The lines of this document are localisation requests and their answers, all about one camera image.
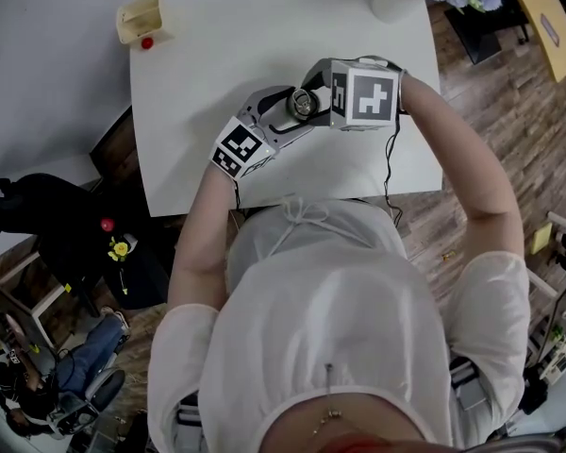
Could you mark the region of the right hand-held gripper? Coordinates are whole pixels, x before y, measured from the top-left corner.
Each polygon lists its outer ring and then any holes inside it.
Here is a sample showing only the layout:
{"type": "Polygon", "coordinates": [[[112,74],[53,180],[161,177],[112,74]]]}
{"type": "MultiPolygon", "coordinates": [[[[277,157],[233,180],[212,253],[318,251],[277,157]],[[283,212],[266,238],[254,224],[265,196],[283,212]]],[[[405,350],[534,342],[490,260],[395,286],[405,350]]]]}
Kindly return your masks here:
{"type": "Polygon", "coordinates": [[[330,90],[330,108],[313,112],[309,124],[346,131],[396,126],[401,74],[400,67],[374,56],[319,59],[300,88],[330,90]]]}

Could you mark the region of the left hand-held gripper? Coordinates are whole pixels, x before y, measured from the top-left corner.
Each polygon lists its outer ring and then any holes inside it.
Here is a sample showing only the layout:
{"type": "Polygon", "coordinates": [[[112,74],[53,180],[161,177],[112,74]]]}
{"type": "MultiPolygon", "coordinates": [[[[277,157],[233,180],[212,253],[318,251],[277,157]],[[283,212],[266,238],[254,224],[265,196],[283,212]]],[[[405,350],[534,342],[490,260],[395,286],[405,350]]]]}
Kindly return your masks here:
{"type": "Polygon", "coordinates": [[[245,109],[230,118],[218,135],[209,160],[231,179],[242,179],[273,160],[284,148],[314,129],[307,123],[268,124],[258,122],[278,102],[286,100],[293,86],[272,86],[253,92],[245,109]]]}

